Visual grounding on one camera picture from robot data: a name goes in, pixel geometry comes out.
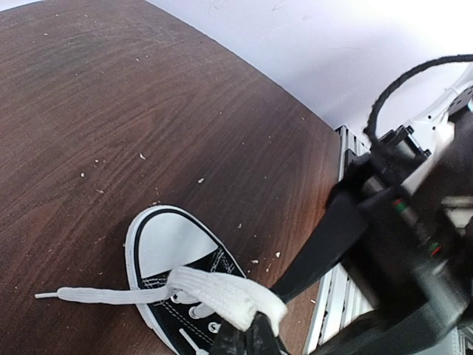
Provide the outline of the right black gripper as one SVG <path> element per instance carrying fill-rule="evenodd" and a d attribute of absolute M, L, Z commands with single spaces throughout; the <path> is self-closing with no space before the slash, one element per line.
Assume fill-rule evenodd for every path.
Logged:
<path fill-rule="evenodd" d="M 472 319 L 472 123 L 428 160 L 376 143 L 271 288 L 290 302 L 341 263 L 371 310 L 319 354 L 414 354 Z"/>

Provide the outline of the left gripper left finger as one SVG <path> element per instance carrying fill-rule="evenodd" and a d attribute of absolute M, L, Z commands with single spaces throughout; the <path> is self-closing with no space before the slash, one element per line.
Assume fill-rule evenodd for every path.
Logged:
<path fill-rule="evenodd" d="M 223 321 L 209 354 L 246 355 L 246 353 L 245 332 L 238 330 L 229 322 Z"/>

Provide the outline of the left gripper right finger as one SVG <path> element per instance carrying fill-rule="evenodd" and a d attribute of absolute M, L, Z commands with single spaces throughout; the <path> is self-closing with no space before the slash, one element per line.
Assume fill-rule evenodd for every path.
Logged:
<path fill-rule="evenodd" d="M 249 328 L 249 354 L 280 355 L 285 354 L 280 341 L 273 334 L 269 319 L 257 312 Z"/>

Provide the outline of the black white canvas sneaker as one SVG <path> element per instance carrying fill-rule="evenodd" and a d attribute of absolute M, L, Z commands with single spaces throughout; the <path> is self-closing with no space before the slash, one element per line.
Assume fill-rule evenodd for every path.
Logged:
<path fill-rule="evenodd" d="M 279 340 L 285 303 L 245 276 L 224 243 L 195 216 L 153 206 L 130 224 L 124 243 L 126 290 L 62 287 L 67 302 L 135 305 L 147 326 L 175 354 L 209 354 L 223 321 L 245 332 L 257 312 Z"/>

